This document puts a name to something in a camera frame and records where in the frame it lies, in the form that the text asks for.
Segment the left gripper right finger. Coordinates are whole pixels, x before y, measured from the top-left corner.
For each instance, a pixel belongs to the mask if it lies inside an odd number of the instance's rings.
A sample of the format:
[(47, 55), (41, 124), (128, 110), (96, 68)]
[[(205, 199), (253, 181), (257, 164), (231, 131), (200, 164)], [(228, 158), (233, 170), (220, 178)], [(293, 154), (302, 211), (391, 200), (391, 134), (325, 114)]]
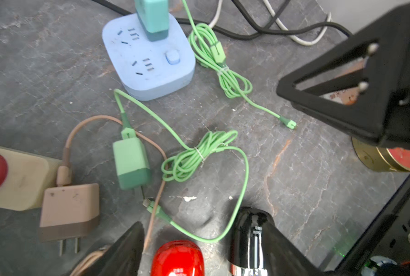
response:
[(323, 276), (272, 223), (262, 225), (262, 252), (269, 276)]

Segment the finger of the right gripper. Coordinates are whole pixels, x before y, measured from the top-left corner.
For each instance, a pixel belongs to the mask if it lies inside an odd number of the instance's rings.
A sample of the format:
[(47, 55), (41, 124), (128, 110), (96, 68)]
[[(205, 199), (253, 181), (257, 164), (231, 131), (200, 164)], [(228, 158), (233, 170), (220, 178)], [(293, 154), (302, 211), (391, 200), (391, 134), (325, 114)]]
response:
[[(364, 67), (300, 90), (297, 85), (358, 57)], [(389, 13), (279, 80), (292, 106), (373, 146), (410, 148), (410, 13)]]

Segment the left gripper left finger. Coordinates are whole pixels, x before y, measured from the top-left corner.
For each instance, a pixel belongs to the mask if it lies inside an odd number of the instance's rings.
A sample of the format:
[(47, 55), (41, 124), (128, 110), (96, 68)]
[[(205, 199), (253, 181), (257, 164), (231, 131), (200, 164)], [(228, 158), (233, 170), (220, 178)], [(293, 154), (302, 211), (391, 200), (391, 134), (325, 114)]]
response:
[(137, 276), (144, 248), (141, 222), (134, 223), (82, 276)]

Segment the black shaver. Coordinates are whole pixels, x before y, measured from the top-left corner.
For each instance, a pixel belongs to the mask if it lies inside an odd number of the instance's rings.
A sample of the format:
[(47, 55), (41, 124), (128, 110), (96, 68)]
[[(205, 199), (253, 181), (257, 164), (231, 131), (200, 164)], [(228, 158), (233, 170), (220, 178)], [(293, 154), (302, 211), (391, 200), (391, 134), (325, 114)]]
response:
[(263, 241), (264, 226), (273, 224), (273, 217), (266, 211), (242, 207), (233, 224), (229, 272), (233, 276), (268, 276), (270, 261)]

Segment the red shaver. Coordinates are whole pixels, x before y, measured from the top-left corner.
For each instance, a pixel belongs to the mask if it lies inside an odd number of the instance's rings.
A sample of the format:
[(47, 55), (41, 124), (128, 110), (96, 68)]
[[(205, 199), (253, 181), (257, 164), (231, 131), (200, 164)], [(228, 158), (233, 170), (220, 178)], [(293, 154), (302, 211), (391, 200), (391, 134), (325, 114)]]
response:
[(151, 276), (204, 276), (205, 262), (199, 246), (189, 240), (175, 240), (155, 253)]

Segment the pink charger adapter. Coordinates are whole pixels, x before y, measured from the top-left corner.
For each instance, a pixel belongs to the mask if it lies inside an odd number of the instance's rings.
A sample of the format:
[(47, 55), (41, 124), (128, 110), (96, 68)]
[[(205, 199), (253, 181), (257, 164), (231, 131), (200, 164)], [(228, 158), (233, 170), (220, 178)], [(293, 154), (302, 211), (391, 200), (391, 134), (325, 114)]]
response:
[(75, 253), (80, 238), (87, 236), (100, 221), (98, 184), (57, 186), (45, 190), (41, 208), (39, 239), (59, 243), (59, 255), (65, 252), (66, 241), (75, 239)]

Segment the green charger adapter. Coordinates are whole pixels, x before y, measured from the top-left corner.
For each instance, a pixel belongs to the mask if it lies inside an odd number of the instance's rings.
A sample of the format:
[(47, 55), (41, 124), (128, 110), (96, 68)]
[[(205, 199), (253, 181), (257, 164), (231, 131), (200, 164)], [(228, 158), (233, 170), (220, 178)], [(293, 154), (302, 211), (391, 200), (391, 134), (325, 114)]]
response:
[(168, 37), (168, 0), (136, 0), (135, 7), (140, 23), (150, 41), (159, 41)]
[(113, 143), (115, 168), (120, 188), (131, 190), (149, 184), (152, 173), (145, 147), (137, 137)]

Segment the beige power strip red sockets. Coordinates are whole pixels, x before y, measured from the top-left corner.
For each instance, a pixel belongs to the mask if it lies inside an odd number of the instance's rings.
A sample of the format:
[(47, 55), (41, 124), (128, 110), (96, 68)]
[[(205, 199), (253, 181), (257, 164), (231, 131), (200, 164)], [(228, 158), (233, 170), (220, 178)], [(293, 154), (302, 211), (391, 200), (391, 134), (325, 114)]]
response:
[(44, 192), (56, 183), (61, 160), (0, 147), (0, 208), (40, 208)]

